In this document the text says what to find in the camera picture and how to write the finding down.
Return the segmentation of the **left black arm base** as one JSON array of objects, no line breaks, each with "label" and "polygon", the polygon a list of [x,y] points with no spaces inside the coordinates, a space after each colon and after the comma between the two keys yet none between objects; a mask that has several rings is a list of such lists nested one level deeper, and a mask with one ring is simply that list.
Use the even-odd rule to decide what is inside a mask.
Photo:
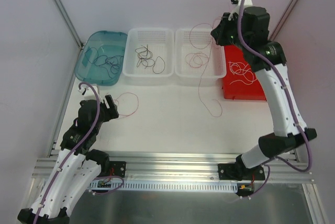
[{"label": "left black arm base", "polygon": [[100,173],[97,177],[125,177],[127,163],[125,161],[111,161],[106,152],[93,149],[87,153],[86,160],[91,160],[100,166]]}]

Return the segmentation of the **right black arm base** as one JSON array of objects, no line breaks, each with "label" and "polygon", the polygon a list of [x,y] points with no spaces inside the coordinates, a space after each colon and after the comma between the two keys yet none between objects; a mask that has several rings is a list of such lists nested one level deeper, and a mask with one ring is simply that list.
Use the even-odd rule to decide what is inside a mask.
[{"label": "right black arm base", "polygon": [[259,165],[248,169],[236,163],[219,163],[218,176],[223,181],[264,181],[264,169]]}]

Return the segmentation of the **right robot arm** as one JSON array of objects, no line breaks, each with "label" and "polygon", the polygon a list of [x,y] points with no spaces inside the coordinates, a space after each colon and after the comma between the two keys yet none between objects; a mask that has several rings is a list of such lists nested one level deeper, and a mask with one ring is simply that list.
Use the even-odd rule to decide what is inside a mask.
[{"label": "right robot arm", "polygon": [[272,121],[273,132],[259,137],[258,144],[236,158],[235,174],[247,179],[254,168],[264,165],[280,154],[306,146],[308,165],[312,166],[309,142],[317,137],[299,113],[288,80],[287,61],[282,46],[268,39],[270,15],[263,7],[247,7],[239,14],[224,13],[218,26],[211,31],[216,45],[236,46],[251,67],[265,94]]}]

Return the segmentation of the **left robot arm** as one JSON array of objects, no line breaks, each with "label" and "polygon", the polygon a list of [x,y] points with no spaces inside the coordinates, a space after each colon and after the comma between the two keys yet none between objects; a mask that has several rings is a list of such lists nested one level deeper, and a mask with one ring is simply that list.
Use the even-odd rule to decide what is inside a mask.
[{"label": "left robot arm", "polygon": [[63,135],[56,164],[35,202],[21,209],[21,223],[69,223],[70,216],[89,184],[110,170],[109,155],[92,149],[103,123],[117,119],[112,97],[82,100],[78,115]]}]

